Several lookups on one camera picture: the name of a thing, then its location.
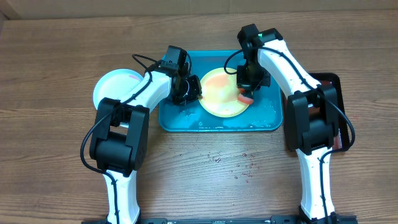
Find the light blue plate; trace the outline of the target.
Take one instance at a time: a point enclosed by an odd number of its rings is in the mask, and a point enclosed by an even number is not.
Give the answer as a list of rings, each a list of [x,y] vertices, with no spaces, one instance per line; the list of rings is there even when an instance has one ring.
[[[100,78],[93,90],[93,104],[95,109],[103,98],[126,101],[133,89],[143,81],[142,75],[130,69],[116,69]]]

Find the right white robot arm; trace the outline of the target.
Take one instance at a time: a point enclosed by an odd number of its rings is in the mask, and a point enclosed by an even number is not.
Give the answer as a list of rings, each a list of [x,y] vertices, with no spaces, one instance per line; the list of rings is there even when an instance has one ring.
[[[274,79],[285,96],[284,133],[298,155],[302,181],[299,214],[293,223],[357,223],[356,216],[335,212],[330,190],[332,154],[354,144],[354,127],[345,114],[340,79],[325,83],[311,76],[290,53],[275,28],[259,31],[255,24],[237,34],[245,59],[235,71],[240,100],[251,104],[253,93]]]

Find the red sponge with dark scourer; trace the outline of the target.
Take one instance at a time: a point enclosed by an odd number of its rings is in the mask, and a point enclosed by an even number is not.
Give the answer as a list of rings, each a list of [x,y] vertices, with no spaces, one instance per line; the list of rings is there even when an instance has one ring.
[[[246,91],[243,88],[239,88],[238,101],[251,105],[254,103],[253,93],[251,91]]]

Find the yellow plate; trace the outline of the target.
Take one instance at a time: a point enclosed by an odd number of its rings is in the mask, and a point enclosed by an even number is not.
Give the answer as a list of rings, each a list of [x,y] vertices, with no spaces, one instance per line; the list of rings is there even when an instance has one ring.
[[[236,75],[227,74],[223,68],[209,71],[201,80],[201,106],[210,114],[230,118],[244,112],[249,104],[238,100],[241,94],[236,85]]]

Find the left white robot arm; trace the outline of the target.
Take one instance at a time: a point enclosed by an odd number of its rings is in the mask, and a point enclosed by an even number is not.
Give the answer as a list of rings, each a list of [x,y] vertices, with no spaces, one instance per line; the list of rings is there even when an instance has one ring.
[[[147,152],[149,116],[164,99],[185,105],[198,99],[200,81],[189,56],[166,56],[144,68],[108,72],[94,87],[94,125],[80,146],[83,165],[106,183],[109,213],[102,223],[139,223],[137,171]]]

